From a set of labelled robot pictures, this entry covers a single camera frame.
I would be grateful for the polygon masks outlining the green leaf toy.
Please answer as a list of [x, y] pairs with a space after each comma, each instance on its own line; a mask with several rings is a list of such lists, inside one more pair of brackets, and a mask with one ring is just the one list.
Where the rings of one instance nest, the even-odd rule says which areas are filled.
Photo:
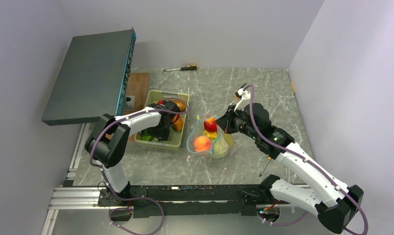
[[151, 135], [147, 129], [140, 132], [140, 140], [142, 141], [158, 141], [158, 138]]

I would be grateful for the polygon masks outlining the yellow pepper slice toy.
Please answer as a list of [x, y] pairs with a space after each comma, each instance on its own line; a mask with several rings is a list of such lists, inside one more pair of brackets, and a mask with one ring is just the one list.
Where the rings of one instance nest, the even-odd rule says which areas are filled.
[[234, 140], [230, 134], [223, 134], [223, 138], [228, 144], [229, 148], [232, 148], [234, 146]]

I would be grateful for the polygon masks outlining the yellow lemon toy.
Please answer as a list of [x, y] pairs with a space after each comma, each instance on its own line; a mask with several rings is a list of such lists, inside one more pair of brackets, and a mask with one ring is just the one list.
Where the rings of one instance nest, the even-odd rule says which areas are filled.
[[207, 130], [203, 131], [203, 135], [207, 138], [209, 138], [211, 141], [214, 141], [218, 137], [217, 132], [209, 132]]

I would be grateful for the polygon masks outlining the red apple toy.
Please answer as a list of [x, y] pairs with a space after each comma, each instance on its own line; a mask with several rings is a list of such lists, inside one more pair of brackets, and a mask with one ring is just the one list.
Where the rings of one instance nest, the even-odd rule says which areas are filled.
[[214, 117], [208, 118], [203, 122], [204, 130], [210, 133], [217, 132], [216, 119]]

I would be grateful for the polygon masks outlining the clear zip top bag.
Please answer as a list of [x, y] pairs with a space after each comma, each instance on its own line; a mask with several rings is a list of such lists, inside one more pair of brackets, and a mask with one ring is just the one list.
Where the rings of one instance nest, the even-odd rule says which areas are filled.
[[197, 116], [197, 124], [187, 139], [187, 149], [191, 154], [221, 159], [236, 153], [232, 136], [217, 125], [217, 119], [217, 116]]

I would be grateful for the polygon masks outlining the peach toy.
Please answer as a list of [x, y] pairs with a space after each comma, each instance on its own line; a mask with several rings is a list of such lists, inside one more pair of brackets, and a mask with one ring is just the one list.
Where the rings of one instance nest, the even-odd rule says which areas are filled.
[[210, 151], [212, 144], [212, 141], [205, 136], [199, 136], [193, 142], [195, 152]]

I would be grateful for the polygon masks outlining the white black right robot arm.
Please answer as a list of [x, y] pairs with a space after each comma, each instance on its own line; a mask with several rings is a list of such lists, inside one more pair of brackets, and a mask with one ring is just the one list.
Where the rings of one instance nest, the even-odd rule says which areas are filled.
[[310, 187], [307, 190], [271, 174], [259, 185], [263, 202], [285, 201], [302, 208], [335, 234], [343, 231], [352, 234], [347, 225], [360, 213], [364, 221], [362, 233], [368, 233], [369, 223], [360, 207], [363, 190], [358, 185], [348, 186], [324, 170], [290, 134], [272, 125], [268, 111], [261, 104], [249, 104], [241, 111], [230, 105], [216, 124], [226, 134], [239, 132], [253, 139], [261, 152], [291, 169]]

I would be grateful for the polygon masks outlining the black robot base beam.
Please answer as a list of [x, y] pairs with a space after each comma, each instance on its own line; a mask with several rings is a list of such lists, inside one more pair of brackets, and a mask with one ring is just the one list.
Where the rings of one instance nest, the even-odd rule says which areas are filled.
[[132, 186], [130, 198], [121, 200], [108, 188], [100, 189], [98, 206], [123, 208], [133, 218], [174, 215], [239, 214], [255, 216], [263, 208], [274, 210], [279, 201], [267, 196], [258, 184], [246, 185], [177, 185]]

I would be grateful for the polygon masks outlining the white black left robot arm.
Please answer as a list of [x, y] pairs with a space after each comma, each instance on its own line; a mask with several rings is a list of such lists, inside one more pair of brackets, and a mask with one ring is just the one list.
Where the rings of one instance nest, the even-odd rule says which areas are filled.
[[130, 182], [121, 165], [129, 137], [146, 131], [152, 138], [166, 141], [171, 126], [188, 109], [179, 107], [174, 98], [163, 99], [129, 115], [104, 114], [99, 118], [85, 143], [85, 150], [90, 154], [90, 164], [100, 169], [115, 204], [125, 205], [132, 197]]

